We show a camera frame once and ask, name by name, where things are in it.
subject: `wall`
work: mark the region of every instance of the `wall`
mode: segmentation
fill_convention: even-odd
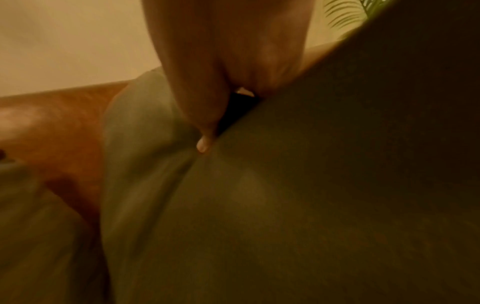
[[[307,46],[337,38],[317,2]],[[140,0],[0,0],[0,96],[129,80],[159,64]]]

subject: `dark green fabric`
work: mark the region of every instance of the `dark green fabric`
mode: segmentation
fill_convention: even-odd
[[[105,122],[116,302],[479,302],[479,15],[398,1],[204,156],[142,76]]]
[[[100,240],[22,164],[0,162],[0,303],[106,303]]]

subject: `fingernail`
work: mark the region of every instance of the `fingernail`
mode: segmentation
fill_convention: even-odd
[[[205,137],[200,138],[200,140],[196,144],[196,149],[200,153],[205,153],[207,151],[207,148],[208,148],[208,146],[207,146]]]

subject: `brown leather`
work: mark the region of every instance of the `brown leather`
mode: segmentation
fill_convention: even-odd
[[[0,149],[27,163],[90,223],[98,220],[100,119],[126,84],[0,99]]]

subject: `hand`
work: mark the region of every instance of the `hand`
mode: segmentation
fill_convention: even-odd
[[[232,91],[263,98],[299,72],[314,0],[143,0],[150,35],[186,119],[216,136]]]

